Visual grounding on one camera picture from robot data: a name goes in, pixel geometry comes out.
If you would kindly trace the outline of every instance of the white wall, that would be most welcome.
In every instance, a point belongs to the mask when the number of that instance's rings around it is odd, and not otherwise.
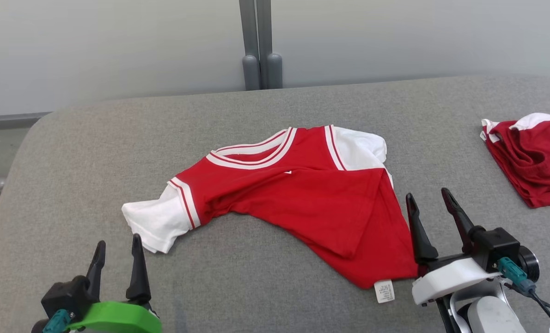
[[[550,0],[272,0],[283,86],[550,76]]]
[[[0,115],[244,90],[236,0],[0,0]]]

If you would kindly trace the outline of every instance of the wire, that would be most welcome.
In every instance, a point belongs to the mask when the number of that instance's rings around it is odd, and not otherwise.
[[[538,296],[536,295],[536,292],[534,291],[534,289],[530,289],[529,294],[530,294],[530,297],[532,297],[536,302],[538,302],[538,304],[540,305],[540,307],[542,308],[542,310],[544,310],[544,312],[546,312],[546,314],[548,315],[548,317],[550,317],[550,310],[548,310],[548,308],[546,307],[546,305],[544,305],[544,303],[542,302],[542,300],[540,299],[540,297],[538,297]]]
[[[533,297],[530,296],[530,295],[524,295],[524,293],[522,293],[522,292],[518,289],[518,287],[516,287],[516,286],[512,286],[511,284],[506,283],[506,282],[503,283],[503,286],[506,286],[507,288],[509,288],[509,289],[511,289],[511,290],[513,290],[513,291],[515,291],[515,292],[517,292],[518,294],[520,294],[520,295],[522,295],[522,296],[525,296],[525,297],[528,297],[528,298],[533,299]],[[544,301],[543,299],[540,299],[540,301],[542,301],[542,302],[544,303],[544,305],[545,305],[547,308],[550,308],[550,303]]]

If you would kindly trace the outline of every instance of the gray table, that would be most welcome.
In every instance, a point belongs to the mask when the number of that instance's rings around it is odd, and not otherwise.
[[[157,198],[209,150],[258,142],[288,126],[336,124],[381,135],[396,195],[413,192],[440,255],[459,238],[440,196],[448,187],[486,228],[509,230],[540,259],[550,302],[550,207],[524,205],[478,137],[480,119],[550,113],[550,79],[456,77],[380,84],[123,99],[55,112],[18,151],[0,198],[0,332],[44,316],[53,282],[85,274],[106,240],[104,300],[121,300],[131,272],[125,202]],[[165,332],[441,332],[435,306],[415,306],[412,281],[379,305],[302,242],[268,223],[226,215],[147,254],[152,304]],[[515,293],[529,332],[549,319]]]

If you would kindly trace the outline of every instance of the care label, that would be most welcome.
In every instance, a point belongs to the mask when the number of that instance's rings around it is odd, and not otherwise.
[[[394,288],[391,280],[381,280],[374,283],[378,303],[385,303],[394,300]]]

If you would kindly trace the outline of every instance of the red and white shirt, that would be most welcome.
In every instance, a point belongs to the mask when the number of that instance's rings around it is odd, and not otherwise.
[[[336,126],[289,127],[260,143],[212,150],[158,200],[123,214],[146,249],[229,212],[284,228],[362,288],[416,276],[410,233],[385,170],[382,137]]]
[[[480,137],[524,202],[550,206],[550,114],[482,125]]]

